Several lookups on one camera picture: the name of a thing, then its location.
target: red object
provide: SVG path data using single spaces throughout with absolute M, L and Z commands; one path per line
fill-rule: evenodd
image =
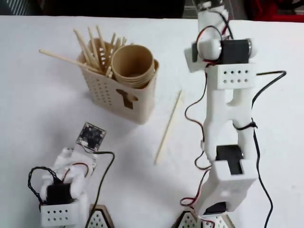
M 253 20 L 304 22 L 304 15 L 278 14 L 278 6 L 273 0 L 250 0 L 247 11 L 251 11 Z

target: wooden skewer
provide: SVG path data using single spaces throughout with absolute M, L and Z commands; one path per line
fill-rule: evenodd
M 118 48 L 120 48 L 120 46 L 121 46 L 120 38 L 117 38 L 115 47 L 113 48 L 113 52 L 112 52 L 112 54 L 111 54 L 111 57 L 109 58 L 108 63 L 106 64 L 106 67 L 105 67 L 106 69 L 108 69 L 108 67 L 110 66 L 111 60 L 112 60 L 112 56 L 114 55 L 115 51 L 116 51 Z
M 105 55 L 105 58 L 109 58 L 110 54 L 111 54 L 111 50 L 112 50 L 112 47 L 114 45 L 114 41 L 115 41 L 115 37 L 116 37 L 116 33 L 113 33 L 113 36 L 112 36 L 112 40 L 111 40 L 111 44 L 110 44 L 110 48 L 107 50 L 106 52 L 106 55 Z
M 110 72 L 109 78 L 112 78 L 112 75 L 113 75 L 113 71 Z
M 122 43 L 122 46 L 124 46 L 127 42 L 127 39 L 125 37 L 123 37 L 123 43 Z
M 99 70 L 97 70 L 97 69 L 95 69 L 95 68 L 93 68 L 93 67 L 91 67 L 89 65 L 86 65 L 86 64 L 83 64 L 83 63 L 80 63 L 80 62 L 77 62 L 77 61 L 65 58 L 65 57 L 57 55 L 57 54 L 53 54 L 53 53 L 51 53 L 49 51 L 40 49 L 39 52 L 41 54 L 44 54 L 44 55 L 47 55 L 47 56 L 51 56 L 51 57 L 54 57 L 54 58 L 59 58 L 59 59 L 61 59 L 63 61 L 66 61 L 66 62 L 69 62 L 69 63 L 72 63 L 72 64 L 76 64 L 76 65 L 78 65 L 78 66 L 80 66 L 82 68 L 86 68 L 86 69 L 91 70 L 91 71 L 93 71 L 95 73 L 98 73 L 98 74 L 101 73 Z
M 91 31 L 90 27 L 87 27 L 87 30 L 89 31 L 89 36 L 90 36 L 90 39 L 91 39 L 91 44 L 92 44 L 92 49 L 93 49 L 93 54 L 94 54 L 95 60 L 97 62 L 99 62 L 99 58 L 98 58 L 98 54 L 97 54 L 96 45 L 95 45 L 95 41 L 94 41 L 92 31 Z
M 85 57 L 86 63 L 87 63 L 89 66 L 92 66 L 92 63 L 91 63 L 91 61 L 90 61 L 89 57 L 87 56 L 87 53 L 86 53 L 85 48 L 82 46 L 82 44 L 81 44 L 81 43 L 79 43 L 79 45 L 80 45 L 80 48 L 81 48 L 81 50 L 82 50 L 82 53 L 84 54 L 84 57 Z
M 104 53 L 106 53 L 105 42 L 104 42 L 103 36 L 101 34 L 101 31 L 100 31 L 100 28 L 99 28 L 98 25 L 96 25 L 96 29 L 97 29 L 97 33 L 98 33 L 98 36 L 99 36 L 99 39 L 100 39 L 100 45 L 103 48 Z
M 109 66 L 108 69 L 107 69 L 107 71 L 106 71 L 106 74 L 105 74 L 105 75 L 106 75 L 106 76 L 109 76 L 110 73 L 111 73 L 111 67 Z
M 166 127 L 166 130 L 165 130 L 165 134 L 164 134 L 164 136 L 162 137 L 161 144 L 160 144 L 160 146 L 159 146 L 159 149 L 158 149 L 158 151 L 157 151 L 157 154 L 156 154 L 156 157 L 155 157 L 155 160 L 154 160 L 154 165 L 157 165 L 157 164 L 158 164 L 159 157 L 160 157 L 160 154 L 161 154 L 161 151 L 162 151 L 162 147 L 163 147 L 163 145 L 164 145 L 164 143 L 165 143 L 165 141 L 166 141 L 167 133 L 168 133 L 168 130 L 169 130 L 170 125 L 171 125 L 171 123 L 172 123 L 172 119 L 173 119 L 173 116 L 174 116 L 176 107 L 177 107 L 177 105 L 178 105 L 178 103 L 179 103 L 179 101 L 180 101 L 180 98 L 181 98 L 181 93 L 182 93 L 182 90 L 180 90 L 179 95 L 178 95 L 178 97 L 177 97 L 177 100 L 176 100 L 176 102 L 175 102 L 174 108 L 173 108 L 173 110 L 172 110 L 172 113 L 171 113 L 169 122 L 168 122 L 167 127 Z
M 99 65 L 97 63 L 97 61 L 93 58 L 93 56 L 91 55 L 91 52 L 90 50 L 87 48 L 86 44 L 85 44 L 85 41 L 83 39 L 83 37 L 81 36 L 81 34 L 76 30 L 76 29 L 73 29 L 73 31 L 75 32 L 77 38 L 78 38 L 78 41 L 80 43 L 80 45 L 82 45 L 82 47 L 85 49 L 89 59 L 90 59 L 90 62 L 92 63 L 92 66 L 96 67 L 97 69 L 99 69 Z

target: white 3d-printed robot arm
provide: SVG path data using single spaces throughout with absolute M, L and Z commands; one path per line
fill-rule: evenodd
M 225 23 L 221 15 L 228 19 L 223 2 L 198 0 L 195 3 L 199 11 L 199 32 L 207 26 L 215 26 L 222 31 Z M 244 52 L 246 49 L 247 61 L 238 59 L 233 62 L 233 58 L 227 58 L 227 55 L 234 55 L 229 45 L 233 45 L 233 51 L 238 54 L 238 51 Z M 205 138 L 201 142 L 202 150 L 205 151 L 212 167 L 209 178 L 201 187 L 200 196 L 193 206 L 202 216 L 214 216 L 234 211 L 258 177 L 253 125 L 250 125 L 256 70 L 255 66 L 248 62 L 257 51 L 251 40 L 223 42 L 218 31 L 212 28 L 207 29 L 198 38 L 196 48 L 203 60 L 217 61 L 206 69 L 207 116 L 203 125 Z M 225 90 L 233 90 L 233 99 L 229 103 L 226 103 Z M 219 146 L 219 131 L 229 120 L 232 120 L 236 128 L 247 125 L 249 127 L 237 131 L 237 145 Z

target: white plastic bracket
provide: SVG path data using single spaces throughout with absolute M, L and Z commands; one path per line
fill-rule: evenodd
M 216 228 L 233 228 L 233 224 L 229 224 L 221 216 L 210 217 L 207 220 L 214 222 Z M 196 219 L 190 212 L 186 212 L 178 228 L 212 228 L 212 226 L 212 223 Z

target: circuit board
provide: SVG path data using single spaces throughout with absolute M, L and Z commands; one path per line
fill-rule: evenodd
M 76 143 L 96 152 L 99 150 L 105 134 L 105 130 L 86 122 Z

